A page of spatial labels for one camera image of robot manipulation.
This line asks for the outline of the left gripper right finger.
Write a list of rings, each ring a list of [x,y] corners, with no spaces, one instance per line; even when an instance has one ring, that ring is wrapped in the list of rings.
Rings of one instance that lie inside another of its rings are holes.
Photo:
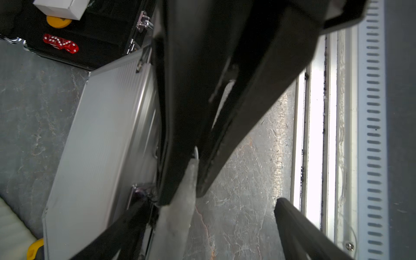
[[[274,215],[287,260],[350,260],[286,198],[276,201]]]

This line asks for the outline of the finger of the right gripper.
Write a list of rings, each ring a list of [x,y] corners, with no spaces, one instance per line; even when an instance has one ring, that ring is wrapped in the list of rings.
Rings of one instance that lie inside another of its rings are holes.
[[[158,203],[170,204],[199,142],[253,1],[159,1],[153,63],[162,117]]]
[[[310,63],[327,10],[327,1],[255,1],[234,53],[235,84],[200,152],[197,197]]]

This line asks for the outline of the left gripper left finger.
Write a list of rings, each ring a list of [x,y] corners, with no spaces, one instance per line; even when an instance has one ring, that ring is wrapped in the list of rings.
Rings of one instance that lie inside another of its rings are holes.
[[[141,198],[92,243],[72,257],[74,260],[137,260],[153,203]]]

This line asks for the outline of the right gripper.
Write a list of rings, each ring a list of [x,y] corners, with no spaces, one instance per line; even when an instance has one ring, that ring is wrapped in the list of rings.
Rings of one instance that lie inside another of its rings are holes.
[[[329,1],[321,35],[358,24],[365,18],[368,6],[367,0]]]

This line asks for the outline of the silver poker set case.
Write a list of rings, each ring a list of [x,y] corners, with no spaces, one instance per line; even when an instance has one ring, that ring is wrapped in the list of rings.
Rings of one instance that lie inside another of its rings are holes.
[[[198,153],[159,206],[161,130],[150,47],[90,73],[43,214],[44,255],[70,260],[141,198],[152,203],[138,260],[183,258],[196,202]]]

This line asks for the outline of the black poker set case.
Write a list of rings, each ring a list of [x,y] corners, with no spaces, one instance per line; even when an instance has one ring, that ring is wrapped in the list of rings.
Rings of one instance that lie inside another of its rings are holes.
[[[139,27],[140,16],[149,21],[155,6],[156,1],[90,1],[79,21],[57,29],[32,1],[1,1],[1,40],[24,40],[41,57],[94,70],[142,46],[146,29]],[[73,40],[79,50],[58,50],[44,42],[45,34]]]

